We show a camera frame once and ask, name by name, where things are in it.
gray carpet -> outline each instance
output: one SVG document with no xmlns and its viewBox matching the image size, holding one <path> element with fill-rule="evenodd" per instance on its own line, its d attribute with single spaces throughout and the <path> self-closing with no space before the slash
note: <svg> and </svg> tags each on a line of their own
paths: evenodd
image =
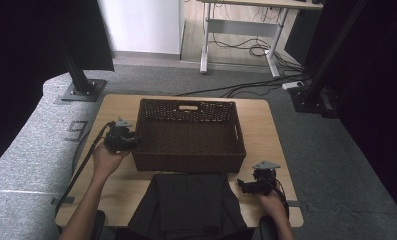
<svg viewBox="0 0 397 240">
<path fill-rule="evenodd" d="M 35 112 L 1 157 L 0 239 L 58 237 L 50 202 L 67 187 L 75 149 L 106 94 L 175 95 L 268 79 L 264 73 L 213 70 L 204 76 L 198 69 L 122 65 L 115 73 L 86 75 L 108 80 L 96 103 L 61 102 L 67 74 L 47 81 Z M 296 113 L 282 89 L 236 97 L 270 104 L 303 212 L 297 239 L 397 239 L 397 206 L 339 120 Z M 111 234 L 107 229 L 102 238 Z"/>
</svg>

hand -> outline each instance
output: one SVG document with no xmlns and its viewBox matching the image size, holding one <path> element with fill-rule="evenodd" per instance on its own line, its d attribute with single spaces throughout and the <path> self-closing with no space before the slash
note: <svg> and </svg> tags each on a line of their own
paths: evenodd
<svg viewBox="0 0 397 240">
<path fill-rule="evenodd" d="M 273 219 L 288 218 L 282 200 L 276 191 L 272 190 L 266 196 L 258 194 L 257 198 L 260 200 L 260 203 L 263 205 L 267 214 Z"/>
<path fill-rule="evenodd" d="M 94 160 L 94 177 L 106 180 L 120 166 L 124 157 L 129 155 L 130 151 L 111 153 L 101 142 L 93 152 Z"/>
</svg>

white wall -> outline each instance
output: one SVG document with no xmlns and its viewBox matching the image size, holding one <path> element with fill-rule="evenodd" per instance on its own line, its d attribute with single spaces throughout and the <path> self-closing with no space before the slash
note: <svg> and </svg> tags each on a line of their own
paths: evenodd
<svg viewBox="0 0 397 240">
<path fill-rule="evenodd" d="M 99 0 L 113 51 L 180 54 L 184 0 Z"/>
</svg>

wooden tabletop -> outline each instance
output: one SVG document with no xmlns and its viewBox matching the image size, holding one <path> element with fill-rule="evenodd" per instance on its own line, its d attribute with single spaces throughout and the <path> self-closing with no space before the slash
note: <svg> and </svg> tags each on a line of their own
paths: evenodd
<svg viewBox="0 0 397 240">
<path fill-rule="evenodd" d="M 244 6 L 259 6 L 259 7 L 275 7 L 275 8 L 291 8 L 291 9 L 307 9 L 307 10 L 321 10 L 323 4 L 313 4 L 311 0 L 306 2 L 296 0 L 198 0 L 203 3 L 218 3 L 218 4 L 233 4 Z"/>
<path fill-rule="evenodd" d="M 229 174 L 229 184 L 232 191 L 238 197 L 241 213 L 248 227 L 258 227 L 260 217 L 265 214 L 255 196 L 242 193 L 241 188 L 236 183 L 236 179 L 239 178 L 245 182 L 254 181 L 252 176 L 252 166 L 254 164 L 262 160 L 268 160 L 281 165 L 281 168 L 277 169 L 277 179 L 285 189 L 287 200 L 297 200 L 270 107 L 264 100 L 107 95 L 97 114 L 78 166 L 85 158 L 94 138 L 107 122 L 115 121 L 118 117 L 122 117 L 132 123 L 132 129 L 135 129 L 139 103 L 142 98 L 236 102 L 247 156 L 244 159 L 240 172 L 238 174 Z M 74 203 L 63 204 L 61 206 L 56 217 L 57 225 L 66 226 L 86 192 L 92 173 L 93 161 L 89 161 L 69 193 L 70 197 L 75 197 Z M 99 209 L 103 210 L 106 214 L 106 226 L 127 226 L 154 174 L 155 172 L 138 172 L 132 155 L 127 156 L 123 160 L 117 171 L 108 179 L 101 196 Z M 290 212 L 291 225 L 293 227 L 302 226 L 303 218 L 300 208 L 292 207 L 290 208 Z"/>
</svg>

wooden table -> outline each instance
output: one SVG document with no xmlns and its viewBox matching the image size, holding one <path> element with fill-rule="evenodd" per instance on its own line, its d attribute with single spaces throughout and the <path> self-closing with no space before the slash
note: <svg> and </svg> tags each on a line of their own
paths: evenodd
<svg viewBox="0 0 397 240">
<path fill-rule="evenodd" d="M 85 158 L 94 138 L 107 122 L 115 121 L 118 117 L 122 117 L 132 123 L 132 129 L 135 129 L 139 102 L 142 98 L 236 102 L 247 156 L 244 159 L 240 172 L 238 174 L 229 174 L 229 184 L 239 199 L 241 213 L 248 227 L 258 227 L 258 221 L 264 215 L 258 199 L 250 194 L 242 193 L 241 188 L 236 183 L 236 179 L 238 178 L 245 182 L 254 181 L 252 165 L 262 160 L 268 160 L 281 165 L 281 168 L 277 170 L 277 178 L 285 189 L 287 199 L 292 201 L 297 200 L 270 107 L 264 100 L 107 95 L 87 139 L 86 147 L 80 158 L 81 161 Z M 69 193 L 69 196 L 75 197 L 74 203 L 63 204 L 60 208 L 56 217 L 56 223 L 59 226 L 65 226 L 68 223 L 68 220 L 86 192 L 92 172 L 93 161 L 91 160 L 87 163 Z M 138 172 L 132 155 L 127 156 L 123 160 L 121 166 L 108 179 L 99 204 L 99 209 L 103 210 L 106 214 L 106 226 L 127 226 L 144 196 L 153 175 L 154 172 Z M 303 224 L 300 208 L 292 207 L 290 210 L 292 226 L 300 227 Z"/>
<path fill-rule="evenodd" d="M 273 38 L 272 46 L 266 50 L 266 59 L 269 63 L 270 70 L 274 78 L 280 77 L 277 70 L 273 55 L 276 51 L 276 46 L 279 42 L 280 34 L 282 32 L 286 16 L 289 9 L 303 9 L 303 10 L 321 10 L 323 5 L 313 4 L 312 0 L 306 2 L 295 0 L 198 0 L 205 3 L 206 15 L 204 16 L 204 46 L 201 50 L 201 67 L 202 74 L 207 73 L 208 62 L 208 34 L 209 33 L 223 33 L 246 36 L 262 36 Z M 223 19 L 211 18 L 211 3 L 218 4 L 232 4 L 243 6 L 259 6 L 259 7 L 274 7 L 281 8 L 282 14 L 277 23 L 260 23 L 260 22 L 244 22 Z"/>
</svg>

